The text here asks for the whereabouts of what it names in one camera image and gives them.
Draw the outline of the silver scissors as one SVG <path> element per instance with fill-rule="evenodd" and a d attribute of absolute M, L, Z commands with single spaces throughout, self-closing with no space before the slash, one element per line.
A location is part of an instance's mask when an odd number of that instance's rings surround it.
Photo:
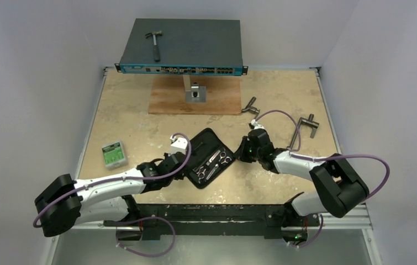
<path fill-rule="evenodd" d="M 204 164 L 205 166 L 211 165 L 213 162 L 219 162 L 221 164 L 229 163 L 232 161 L 232 158 L 228 156 L 226 148 L 221 148 L 216 151 L 212 157 Z"/>
<path fill-rule="evenodd" d="M 197 171 L 198 183 L 202 184 L 207 182 L 215 171 L 219 168 L 219 163 L 215 163 L 213 165 L 203 165 Z"/>

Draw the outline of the black zip tool case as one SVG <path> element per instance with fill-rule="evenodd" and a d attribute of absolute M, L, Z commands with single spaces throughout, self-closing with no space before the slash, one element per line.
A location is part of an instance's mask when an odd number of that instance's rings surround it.
<path fill-rule="evenodd" d="M 216 179 L 221 173 L 223 173 L 234 161 L 234 153 L 224 144 L 216 133 L 211 128 L 205 128 L 200 133 L 198 133 L 194 138 L 191 139 L 192 148 L 195 148 L 200 142 L 205 144 L 201 146 L 195 152 L 192 151 L 191 156 L 187 165 L 184 168 L 185 176 L 194 184 L 198 189 L 204 189 L 207 187 L 213 180 Z M 229 163 L 221 164 L 219 162 L 219 168 L 215 171 L 212 177 L 205 183 L 199 184 L 196 171 L 203 166 L 212 155 L 220 150 L 221 148 L 226 148 L 228 156 L 232 158 L 232 161 Z"/>

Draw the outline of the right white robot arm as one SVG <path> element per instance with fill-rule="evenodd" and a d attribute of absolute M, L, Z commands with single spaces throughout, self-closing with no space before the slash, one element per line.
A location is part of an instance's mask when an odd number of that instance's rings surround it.
<path fill-rule="evenodd" d="M 285 220 L 296 225 L 310 214 L 345 216 L 370 194 L 368 186 L 338 153 L 331 157 L 300 156 L 274 147 L 265 129 L 254 129 L 241 140 L 234 154 L 239 161 L 258 162 L 275 174 L 288 174 L 311 181 L 315 191 L 299 193 L 284 204 Z"/>

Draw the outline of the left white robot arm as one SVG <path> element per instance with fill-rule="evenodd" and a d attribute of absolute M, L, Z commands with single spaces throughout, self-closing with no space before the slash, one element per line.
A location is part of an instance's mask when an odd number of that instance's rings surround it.
<path fill-rule="evenodd" d="M 125 198 L 168 186 L 188 161 L 189 156 L 177 152 L 166 155 L 158 165 L 145 162 L 107 177 L 73 180 L 69 174 L 58 176 L 34 200 L 38 214 L 33 227 L 41 228 L 45 237 L 53 237 L 84 222 L 134 225 L 139 211 Z"/>

